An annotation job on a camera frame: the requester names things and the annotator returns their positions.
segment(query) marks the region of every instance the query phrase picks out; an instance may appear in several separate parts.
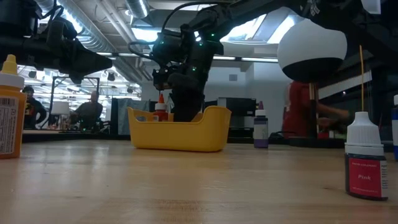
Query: person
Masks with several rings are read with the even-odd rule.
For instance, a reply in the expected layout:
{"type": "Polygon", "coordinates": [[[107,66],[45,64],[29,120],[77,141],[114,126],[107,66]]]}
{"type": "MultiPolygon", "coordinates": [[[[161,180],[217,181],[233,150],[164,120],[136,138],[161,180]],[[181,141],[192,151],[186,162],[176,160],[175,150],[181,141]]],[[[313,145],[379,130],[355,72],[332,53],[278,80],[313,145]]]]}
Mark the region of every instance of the person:
{"type": "Polygon", "coordinates": [[[80,129],[91,129],[101,116],[103,106],[98,102],[98,92],[91,93],[90,102],[80,105],[72,114],[81,121],[80,129]]]}
{"type": "MultiPolygon", "coordinates": [[[[317,113],[327,118],[317,119],[318,125],[328,128],[339,119],[348,119],[349,111],[332,108],[317,102],[317,113]]],[[[285,138],[308,137],[310,130],[310,88],[307,83],[293,81],[287,90],[282,131],[285,138]]]]}
{"type": "Polygon", "coordinates": [[[36,124],[45,120],[47,112],[43,105],[33,97],[35,90],[31,86],[25,86],[22,92],[27,95],[24,129],[36,129],[36,124]]]}

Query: desk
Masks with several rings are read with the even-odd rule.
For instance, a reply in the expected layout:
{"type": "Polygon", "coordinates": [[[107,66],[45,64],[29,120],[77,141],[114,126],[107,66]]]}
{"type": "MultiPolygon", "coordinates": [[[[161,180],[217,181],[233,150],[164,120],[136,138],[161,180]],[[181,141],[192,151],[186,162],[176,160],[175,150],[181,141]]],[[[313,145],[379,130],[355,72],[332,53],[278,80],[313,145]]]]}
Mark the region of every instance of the desk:
{"type": "Polygon", "coordinates": [[[0,223],[397,223],[398,163],[387,156],[390,200],[372,202],[345,194],[343,150],[30,143],[0,161],[0,223]]]}

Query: bottle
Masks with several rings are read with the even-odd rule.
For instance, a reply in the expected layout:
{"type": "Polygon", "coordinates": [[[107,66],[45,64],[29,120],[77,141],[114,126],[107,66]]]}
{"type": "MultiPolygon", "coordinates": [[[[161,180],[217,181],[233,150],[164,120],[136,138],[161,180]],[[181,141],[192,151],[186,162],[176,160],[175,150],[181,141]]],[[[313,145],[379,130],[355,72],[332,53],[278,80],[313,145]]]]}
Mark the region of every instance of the bottle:
{"type": "Polygon", "coordinates": [[[167,104],[164,103],[163,93],[159,96],[159,101],[155,104],[154,121],[169,121],[167,104]]]}
{"type": "Polygon", "coordinates": [[[259,103],[259,108],[256,110],[256,117],[254,118],[254,147],[256,149],[268,148],[268,118],[267,111],[264,110],[262,101],[259,103]]]}
{"type": "Polygon", "coordinates": [[[24,78],[18,76],[14,55],[8,55],[0,72],[0,159],[18,158],[21,153],[26,94],[24,78]]]}
{"type": "Polygon", "coordinates": [[[392,109],[392,140],[394,142],[394,157],[398,162],[398,95],[394,96],[394,109],[392,109]]]}
{"type": "Polygon", "coordinates": [[[379,127],[368,112],[355,113],[347,128],[345,146],[347,194],[367,200],[387,200],[387,161],[381,144],[379,127]]]}

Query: purple bottle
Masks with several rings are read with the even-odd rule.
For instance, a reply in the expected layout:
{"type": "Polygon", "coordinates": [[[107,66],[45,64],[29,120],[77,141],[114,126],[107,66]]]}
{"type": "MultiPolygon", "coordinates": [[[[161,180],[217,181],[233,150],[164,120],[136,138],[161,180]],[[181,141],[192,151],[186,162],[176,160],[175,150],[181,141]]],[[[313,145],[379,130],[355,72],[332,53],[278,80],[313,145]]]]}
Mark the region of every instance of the purple bottle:
{"type": "Polygon", "coordinates": [[[268,149],[268,118],[267,111],[264,110],[262,101],[259,103],[259,109],[256,110],[254,118],[254,147],[256,149],[268,149]]]}

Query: orange bottle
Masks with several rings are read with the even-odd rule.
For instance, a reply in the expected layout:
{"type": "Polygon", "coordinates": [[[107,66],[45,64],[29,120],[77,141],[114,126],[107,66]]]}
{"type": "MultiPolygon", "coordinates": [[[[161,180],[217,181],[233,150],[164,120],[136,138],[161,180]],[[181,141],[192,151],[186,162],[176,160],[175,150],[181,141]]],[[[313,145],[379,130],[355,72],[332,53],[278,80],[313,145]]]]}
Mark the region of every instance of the orange bottle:
{"type": "Polygon", "coordinates": [[[0,159],[18,158],[21,153],[26,94],[24,78],[18,76],[14,55],[8,55],[0,72],[0,159]]]}
{"type": "Polygon", "coordinates": [[[164,103],[163,93],[159,96],[159,101],[155,104],[154,121],[169,121],[167,105],[164,103]]]}

